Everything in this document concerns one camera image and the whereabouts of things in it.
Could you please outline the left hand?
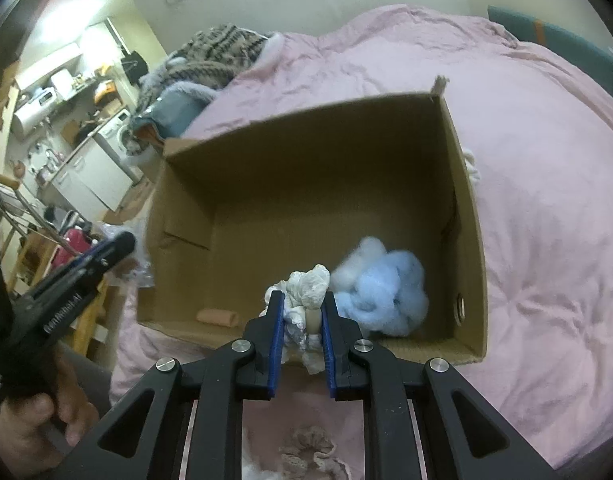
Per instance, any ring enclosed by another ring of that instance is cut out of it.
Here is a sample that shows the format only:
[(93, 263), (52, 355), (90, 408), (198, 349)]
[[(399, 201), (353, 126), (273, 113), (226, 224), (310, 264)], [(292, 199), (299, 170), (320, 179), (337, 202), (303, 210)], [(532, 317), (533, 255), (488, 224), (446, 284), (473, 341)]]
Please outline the left hand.
[(57, 392), (6, 400), (0, 406), (0, 479), (31, 479), (60, 464), (64, 454), (43, 431), (52, 419), (66, 425), (69, 446), (77, 445), (98, 422), (98, 410), (76, 376), (79, 357), (64, 344), (57, 347)]

